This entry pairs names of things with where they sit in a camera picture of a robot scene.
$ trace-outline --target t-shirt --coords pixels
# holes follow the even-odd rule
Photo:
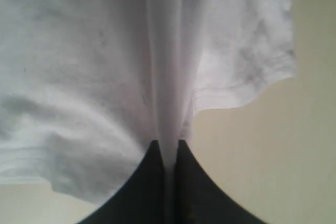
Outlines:
[[[0,184],[102,203],[156,139],[295,72],[291,0],[0,0]]]

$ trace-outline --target white fabric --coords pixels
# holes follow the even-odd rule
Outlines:
[[[0,183],[101,203],[153,139],[293,75],[290,0],[0,0]]]

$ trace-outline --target white t-shirt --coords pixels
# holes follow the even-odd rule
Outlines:
[[[0,0],[0,184],[96,203],[199,110],[291,77],[291,0]]]

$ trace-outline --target beige wall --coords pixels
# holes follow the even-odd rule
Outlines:
[[[255,102],[201,112],[193,150],[214,181],[271,224],[336,223],[336,0],[293,0],[299,73]],[[0,188],[0,223],[73,224],[94,206],[47,186]]]

